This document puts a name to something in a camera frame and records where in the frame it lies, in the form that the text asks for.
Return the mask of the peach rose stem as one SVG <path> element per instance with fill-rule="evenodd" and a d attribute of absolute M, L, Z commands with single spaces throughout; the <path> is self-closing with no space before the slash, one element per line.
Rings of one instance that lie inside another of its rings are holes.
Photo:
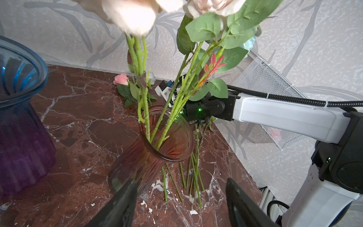
<path fill-rule="evenodd" d="M 76 1 L 84 10 L 115 24 L 130 36 L 142 37 L 154 26 L 157 15 L 179 11 L 184 1 Z"/>

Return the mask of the white rose stem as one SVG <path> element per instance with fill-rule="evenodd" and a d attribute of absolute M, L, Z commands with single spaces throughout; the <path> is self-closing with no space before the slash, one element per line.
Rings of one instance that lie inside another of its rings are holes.
<path fill-rule="evenodd" d="M 177 30 L 177 47 L 184 55 L 166 107 L 171 113 L 165 126 L 157 124 L 151 135 L 161 148 L 169 129 L 188 101 L 207 93 L 227 98 L 226 83 L 213 79 L 216 72 L 235 68 L 248 51 L 244 45 L 260 35 L 260 24 L 271 16 L 281 1 L 188 1 Z"/>

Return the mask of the light blue flower stem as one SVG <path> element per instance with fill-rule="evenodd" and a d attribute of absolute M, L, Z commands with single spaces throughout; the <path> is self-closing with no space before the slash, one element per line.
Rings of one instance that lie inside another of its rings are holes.
<path fill-rule="evenodd" d="M 150 72 L 148 74 L 148 78 L 147 78 L 147 85 L 149 87 L 152 87 L 155 84 L 156 80 L 157 79 L 156 79 L 155 75 L 153 74 L 153 72 Z"/>

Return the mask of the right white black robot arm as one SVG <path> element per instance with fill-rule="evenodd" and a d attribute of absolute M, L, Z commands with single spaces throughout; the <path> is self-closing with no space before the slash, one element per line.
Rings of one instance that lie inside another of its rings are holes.
<path fill-rule="evenodd" d="M 282 129 L 316 140 L 305 182 L 276 220 L 229 178 L 226 198 L 233 227 L 332 227 L 363 194 L 362 101 L 327 102 L 230 86 L 228 98 L 193 98 L 188 120 L 214 116 Z"/>

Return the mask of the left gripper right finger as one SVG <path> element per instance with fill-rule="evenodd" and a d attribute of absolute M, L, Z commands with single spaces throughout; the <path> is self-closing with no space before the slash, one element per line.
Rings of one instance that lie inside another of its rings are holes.
<path fill-rule="evenodd" d="M 227 179 L 226 200 L 232 227 L 277 226 L 232 178 Z"/>

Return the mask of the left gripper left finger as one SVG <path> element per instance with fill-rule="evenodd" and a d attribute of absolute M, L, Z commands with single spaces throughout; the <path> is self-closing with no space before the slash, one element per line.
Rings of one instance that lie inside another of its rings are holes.
<path fill-rule="evenodd" d="M 138 184 L 129 180 L 86 224 L 87 227 L 130 227 L 137 202 Z"/>

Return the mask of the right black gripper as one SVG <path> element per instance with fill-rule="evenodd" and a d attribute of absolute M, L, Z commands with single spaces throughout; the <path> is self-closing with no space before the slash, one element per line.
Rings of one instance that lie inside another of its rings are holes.
<path fill-rule="evenodd" d="M 209 120 L 211 117 L 232 121 L 236 99 L 236 91 L 229 90 L 228 98 L 218 98 L 207 93 L 199 101 L 187 101 L 181 115 L 189 122 Z"/>

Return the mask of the red glass vase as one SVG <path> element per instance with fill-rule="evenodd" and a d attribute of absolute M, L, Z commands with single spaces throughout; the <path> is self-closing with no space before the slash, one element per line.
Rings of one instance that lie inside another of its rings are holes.
<path fill-rule="evenodd" d="M 113 194 L 132 179 L 138 184 L 138 195 L 141 196 L 159 177 L 165 162 L 181 162 L 191 156 L 194 150 L 192 127 L 182 114 L 177 115 L 166 139 L 156 149 L 170 113 L 171 110 L 167 109 L 152 142 L 146 138 L 144 124 L 140 124 L 139 137 L 115 160 L 108 175 L 108 184 Z"/>

